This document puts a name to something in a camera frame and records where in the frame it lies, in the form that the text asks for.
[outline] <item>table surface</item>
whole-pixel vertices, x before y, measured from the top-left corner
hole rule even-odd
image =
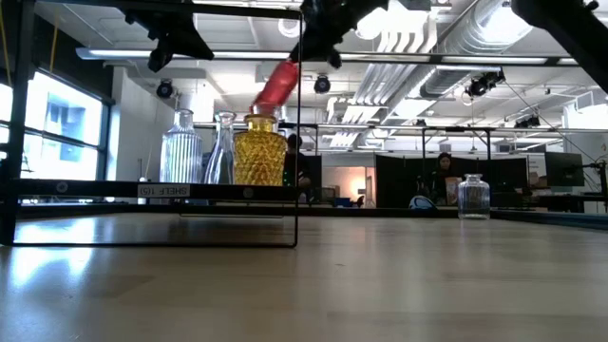
[[[180,230],[182,220],[29,221],[17,234],[157,238],[209,223]],[[300,224],[295,250],[0,247],[0,341],[608,340],[602,232],[501,220]]]

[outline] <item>textured yellow bottle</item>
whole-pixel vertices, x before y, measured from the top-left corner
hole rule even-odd
[[[287,141],[274,132],[272,115],[248,115],[247,132],[235,135],[235,174],[239,185],[283,185]]]

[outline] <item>shelf label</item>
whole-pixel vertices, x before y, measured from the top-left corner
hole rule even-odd
[[[190,184],[141,184],[137,186],[137,194],[144,199],[189,198]]]

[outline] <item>clear glass bottle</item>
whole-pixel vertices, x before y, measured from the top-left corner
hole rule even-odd
[[[194,130],[192,110],[178,109],[173,127],[162,136],[161,182],[200,183],[202,139]]]
[[[460,219],[490,218],[490,186],[482,175],[465,175],[458,185],[458,217]]]
[[[287,140],[276,133],[276,109],[255,105],[245,117],[249,130],[235,135],[235,174],[239,185],[283,185]]]
[[[235,144],[233,124],[237,114],[220,112],[216,115],[218,138],[205,170],[205,184],[235,184]]]

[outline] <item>person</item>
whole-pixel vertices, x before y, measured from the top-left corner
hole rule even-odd
[[[299,187],[307,189],[313,184],[311,182],[311,172],[306,156],[299,152],[302,146],[302,138],[292,134],[287,139],[287,153],[285,153],[285,163],[283,166],[283,186],[295,186],[295,156],[297,156],[297,177]]]
[[[430,175],[430,199],[435,204],[447,204],[446,178],[450,177],[456,177],[452,171],[452,156],[443,152],[437,158],[437,169]]]

